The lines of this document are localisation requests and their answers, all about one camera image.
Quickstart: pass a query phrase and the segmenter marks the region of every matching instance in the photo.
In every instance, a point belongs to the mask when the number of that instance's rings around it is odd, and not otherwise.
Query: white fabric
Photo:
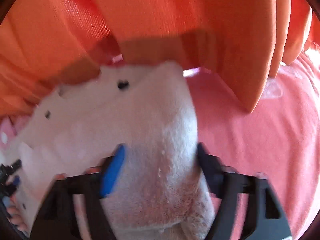
[[[119,90],[119,80],[129,88]],[[192,99],[173,62],[106,67],[98,80],[43,100],[7,153],[8,163],[23,163],[17,198],[28,226],[55,174],[79,175],[119,143],[128,147],[126,159],[114,192],[102,200],[118,239],[204,239],[213,206],[196,163]]]

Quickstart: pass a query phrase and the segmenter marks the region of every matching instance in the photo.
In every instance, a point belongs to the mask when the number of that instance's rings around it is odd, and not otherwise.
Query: black bracket
[[[74,211],[73,195],[82,194],[85,199],[91,239],[116,240],[100,204],[101,180],[114,158],[114,156],[105,158],[100,172],[54,182],[38,211],[30,239],[81,240]]]
[[[221,161],[207,154],[199,143],[197,158],[211,193],[221,198],[220,208],[205,240],[229,240],[238,194],[249,194],[247,214],[240,240],[283,240],[291,237],[284,210],[266,178],[226,171]]]
[[[0,166],[0,199],[4,196],[10,197],[17,190],[15,183],[7,184],[9,176],[13,175],[22,166],[21,160],[16,160],[12,165]]]

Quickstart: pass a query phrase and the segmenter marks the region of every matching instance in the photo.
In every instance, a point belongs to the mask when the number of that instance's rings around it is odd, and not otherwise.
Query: black dot
[[[129,88],[129,86],[130,86],[130,84],[129,84],[128,80],[124,80],[124,81],[119,80],[118,81],[118,88],[120,90],[127,89],[127,88]]]
[[[45,113],[45,117],[46,119],[49,119],[50,118],[50,115],[51,115],[51,112],[48,110],[46,113]]]

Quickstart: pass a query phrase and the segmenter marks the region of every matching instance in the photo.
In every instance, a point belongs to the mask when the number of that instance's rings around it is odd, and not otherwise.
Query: blue tab
[[[118,177],[121,166],[124,162],[125,147],[123,144],[120,144],[117,148],[113,159],[101,176],[101,185],[100,185],[100,196],[106,197],[112,192],[113,186],[115,185],[116,179]]]
[[[18,175],[14,176],[12,184],[16,187],[20,184],[20,177]]]

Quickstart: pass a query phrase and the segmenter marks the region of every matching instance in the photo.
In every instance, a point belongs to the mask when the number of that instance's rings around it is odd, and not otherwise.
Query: white towel
[[[119,80],[129,88],[119,90]],[[115,190],[102,200],[117,238],[204,239],[213,206],[196,163],[196,114],[182,68],[106,67],[99,79],[62,91],[43,100],[8,150],[8,162],[23,163],[18,200],[27,224],[55,174],[79,175],[125,143]]]

